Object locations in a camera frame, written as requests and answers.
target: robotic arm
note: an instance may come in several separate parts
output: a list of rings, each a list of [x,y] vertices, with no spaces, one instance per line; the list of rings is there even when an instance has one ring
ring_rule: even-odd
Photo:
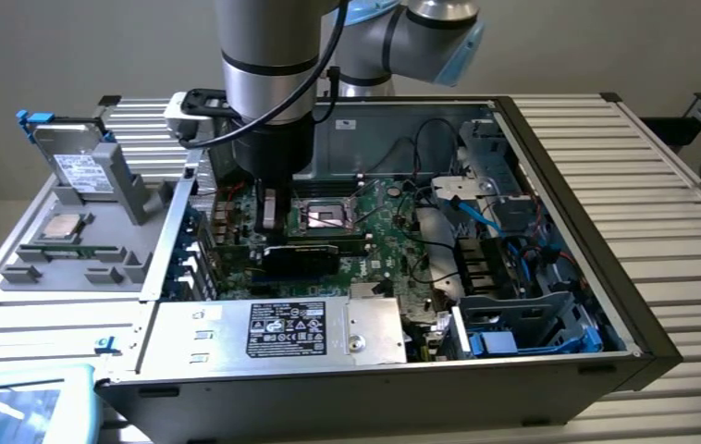
[[[321,17],[337,11],[320,55]],[[253,174],[255,230],[283,241],[293,175],[313,159],[317,80],[337,49],[344,95],[392,93],[392,74],[454,85],[481,40],[472,0],[217,0],[226,92],[193,90],[186,115],[230,117],[231,132],[187,148],[233,142]],[[226,100],[230,109],[219,107]]]

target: green circuit board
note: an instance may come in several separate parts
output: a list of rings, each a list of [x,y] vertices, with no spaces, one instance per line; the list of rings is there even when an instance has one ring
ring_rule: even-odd
[[[293,211],[289,218],[289,243],[316,245],[337,245],[341,251],[354,250],[353,254],[344,254],[340,272],[317,280],[309,281],[269,281],[265,270],[254,259],[254,253],[265,247],[265,238],[253,233],[255,204],[253,191],[245,190],[227,211],[227,230],[218,247],[221,261],[221,300],[261,299],[265,297],[334,297],[352,296],[356,291],[368,292],[374,284],[386,277],[394,284],[394,296],[400,300],[402,313],[417,321],[434,319],[434,311],[425,311],[425,301],[433,295],[433,286],[417,283],[404,265],[413,265],[425,254],[420,242],[409,240],[393,224],[398,212],[410,220],[414,203],[410,197],[393,197],[388,191],[400,189],[401,184],[393,179],[380,179],[369,184],[352,197],[321,197],[294,199]],[[346,205],[352,228],[324,226],[310,228],[306,218],[310,208],[324,205]],[[245,230],[249,237],[233,236],[229,233]],[[416,274],[428,279],[428,270],[417,269]]]

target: gray wall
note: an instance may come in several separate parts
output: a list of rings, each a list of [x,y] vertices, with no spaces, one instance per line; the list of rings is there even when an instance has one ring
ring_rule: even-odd
[[[484,47],[456,93],[617,91],[669,115],[701,91],[701,1],[480,4]],[[211,0],[0,0],[0,199],[30,197],[47,173],[19,108],[87,114],[106,93],[221,87],[215,26]],[[398,90],[453,93],[408,80]]]

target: warning label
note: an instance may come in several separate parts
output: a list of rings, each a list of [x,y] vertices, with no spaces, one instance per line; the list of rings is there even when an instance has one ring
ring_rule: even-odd
[[[105,169],[89,155],[55,154],[71,186],[79,192],[113,192]]]
[[[326,303],[254,303],[247,354],[253,358],[326,354]]]

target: monitor screen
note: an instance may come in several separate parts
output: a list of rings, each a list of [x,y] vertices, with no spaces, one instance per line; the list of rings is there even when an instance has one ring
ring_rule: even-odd
[[[39,444],[48,429],[62,381],[0,388],[0,444]]]

